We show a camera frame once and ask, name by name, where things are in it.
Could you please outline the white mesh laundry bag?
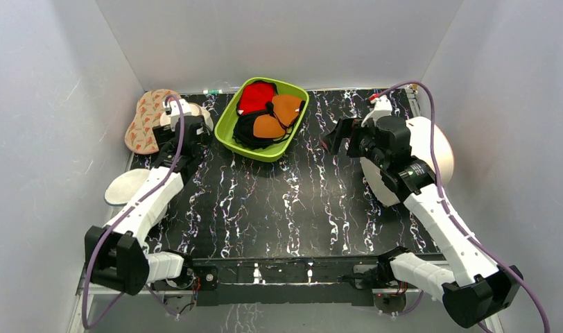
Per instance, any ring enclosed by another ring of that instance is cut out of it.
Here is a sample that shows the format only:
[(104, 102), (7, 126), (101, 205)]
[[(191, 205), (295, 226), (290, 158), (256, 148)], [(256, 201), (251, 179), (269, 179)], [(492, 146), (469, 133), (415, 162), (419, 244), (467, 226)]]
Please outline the white mesh laundry bag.
[(116, 177), (105, 190), (105, 203), (113, 207), (126, 205), (145, 183), (149, 173), (148, 169), (133, 169)]

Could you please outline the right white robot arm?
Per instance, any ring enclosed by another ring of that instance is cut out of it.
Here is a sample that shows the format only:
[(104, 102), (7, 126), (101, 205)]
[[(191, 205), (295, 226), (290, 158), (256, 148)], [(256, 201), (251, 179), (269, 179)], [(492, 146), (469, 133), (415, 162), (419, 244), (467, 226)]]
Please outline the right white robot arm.
[(515, 266), (504, 270), (478, 248), (444, 194), (454, 158), (443, 132), (425, 117), (341, 118), (322, 145), (335, 155), (344, 139), (349, 142), (347, 155), (360, 160), (377, 200), (387, 207), (403, 204), (448, 263), (447, 268), (436, 266), (399, 246), (379, 256), (377, 281), (387, 287), (406, 282), (421, 289), (464, 328), (509, 307), (521, 272)]

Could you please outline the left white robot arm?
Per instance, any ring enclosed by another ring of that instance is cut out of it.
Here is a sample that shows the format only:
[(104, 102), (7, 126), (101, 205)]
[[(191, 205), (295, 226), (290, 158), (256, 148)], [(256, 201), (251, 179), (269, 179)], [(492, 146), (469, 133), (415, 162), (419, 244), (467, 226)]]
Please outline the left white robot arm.
[(163, 145), (151, 169), (138, 169), (116, 178), (109, 187), (127, 198), (124, 208), (103, 227), (85, 234), (86, 274), (90, 282), (128, 295), (147, 284), (169, 280), (185, 289), (195, 271), (188, 255), (174, 250), (144, 250), (150, 230), (164, 217), (169, 203), (193, 177), (211, 141), (208, 118), (186, 115), (175, 128), (183, 133)]

